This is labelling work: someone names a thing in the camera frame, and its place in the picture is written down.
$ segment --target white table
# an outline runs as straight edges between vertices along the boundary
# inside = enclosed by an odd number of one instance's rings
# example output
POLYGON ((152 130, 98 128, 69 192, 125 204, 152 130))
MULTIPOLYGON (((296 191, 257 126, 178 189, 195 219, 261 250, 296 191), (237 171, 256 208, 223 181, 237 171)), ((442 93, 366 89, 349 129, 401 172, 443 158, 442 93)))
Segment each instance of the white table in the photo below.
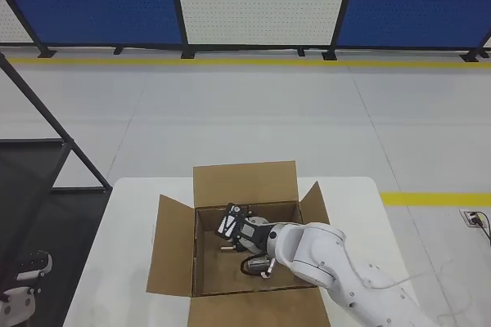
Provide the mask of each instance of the white table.
MULTIPOLYGON (((378 189, 366 177, 299 178, 302 198, 319 181, 333 226, 347 235, 353 259, 408 277, 378 189)), ((116 182, 76 289, 66 327, 187 326, 190 298, 146 293, 159 195, 193 205, 191 178, 116 182)), ((410 283, 404 289, 416 299, 410 283)), ((322 291, 331 326, 359 326, 322 291)))

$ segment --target yellow tape line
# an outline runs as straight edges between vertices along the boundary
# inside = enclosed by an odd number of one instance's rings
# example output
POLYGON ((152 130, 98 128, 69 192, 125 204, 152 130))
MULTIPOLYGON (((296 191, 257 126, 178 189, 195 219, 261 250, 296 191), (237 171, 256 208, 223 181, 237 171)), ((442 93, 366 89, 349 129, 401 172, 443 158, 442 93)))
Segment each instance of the yellow tape line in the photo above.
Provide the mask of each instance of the yellow tape line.
POLYGON ((381 192, 384 205, 422 207, 491 207, 491 193, 381 192))
POLYGON ((246 58, 200 59, 142 59, 142 58, 8 58, 14 64, 30 65, 261 65, 299 67, 354 67, 354 68, 432 68, 432 69, 491 69, 491 62, 437 61, 378 61, 378 60, 287 60, 246 58))

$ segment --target gray floor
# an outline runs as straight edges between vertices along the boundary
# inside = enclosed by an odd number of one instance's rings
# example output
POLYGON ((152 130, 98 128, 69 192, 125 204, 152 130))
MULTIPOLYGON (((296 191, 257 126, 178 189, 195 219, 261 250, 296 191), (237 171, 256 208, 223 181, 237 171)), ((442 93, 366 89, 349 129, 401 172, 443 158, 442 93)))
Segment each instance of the gray floor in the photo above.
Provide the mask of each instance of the gray floor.
MULTIPOLYGON (((381 191, 491 192, 491 70, 16 68, 113 183, 295 159, 300 176, 368 176, 381 191)), ((55 135, 0 73, 0 137, 55 135)), ((73 158, 57 183, 94 180, 73 158)), ((491 219, 491 208, 478 209, 491 219)), ((426 313, 447 326, 491 327, 491 253, 480 230, 458 208, 387 210, 408 270, 426 273, 413 281, 426 313)))

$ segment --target cardboard box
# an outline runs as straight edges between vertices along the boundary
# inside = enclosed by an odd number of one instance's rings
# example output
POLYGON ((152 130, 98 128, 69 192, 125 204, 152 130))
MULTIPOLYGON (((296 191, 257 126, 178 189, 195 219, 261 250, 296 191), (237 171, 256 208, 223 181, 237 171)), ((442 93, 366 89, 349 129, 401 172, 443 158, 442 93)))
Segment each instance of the cardboard box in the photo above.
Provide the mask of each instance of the cardboard box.
POLYGON ((329 223, 318 183, 299 202, 295 162, 193 169, 195 207, 160 196, 147 292, 191 297, 188 325, 329 326, 318 288, 276 265, 264 280, 240 272, 251 253, 223 253, 214 231, 228 203, 270 222, 329 223))

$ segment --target power outlet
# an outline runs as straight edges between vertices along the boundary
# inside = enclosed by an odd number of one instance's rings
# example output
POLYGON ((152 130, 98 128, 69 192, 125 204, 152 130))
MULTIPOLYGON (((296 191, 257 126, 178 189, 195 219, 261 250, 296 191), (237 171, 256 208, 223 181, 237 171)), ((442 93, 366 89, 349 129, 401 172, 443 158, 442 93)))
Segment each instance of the power outlet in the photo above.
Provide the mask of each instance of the power outlet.
POLYGON ((482 221, 482 227, 487 228, 487 222, 482 219, 482 217, 478 213, 476 213, 476 211, 472 211, 469 209, 460 209, 460 215, 462 216, 462 219, 464 219, 466 225, 470 228, 480 228, 478 224, 475 224, 472 221, 473 218, 479 218, 482 221))

